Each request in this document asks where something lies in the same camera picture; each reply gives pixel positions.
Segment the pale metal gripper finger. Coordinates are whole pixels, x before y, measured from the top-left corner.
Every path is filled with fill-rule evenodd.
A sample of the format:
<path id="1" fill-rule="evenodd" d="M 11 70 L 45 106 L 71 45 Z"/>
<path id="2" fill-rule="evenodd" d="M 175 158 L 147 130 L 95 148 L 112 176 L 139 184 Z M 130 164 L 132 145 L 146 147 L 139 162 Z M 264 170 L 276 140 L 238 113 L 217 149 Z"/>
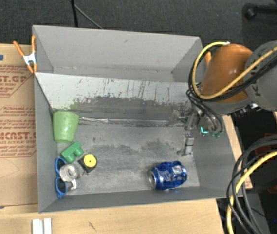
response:
<path id="1" fill-rule="evenodd" d="M 170 115 L 170 125 L 175 125 L 178 123 L 184 123 L 185 116 L 179 110 L 173 110 L 172 114 Z"/>
<path id="2" fill-rule="evenodd" d="M 184 143 L 180 150 L 177 151 L 177 155 L 186 156 L 192 154 L 192 148 L 194 144 L 194 136 L 191 132 L 185 132 Z"/>

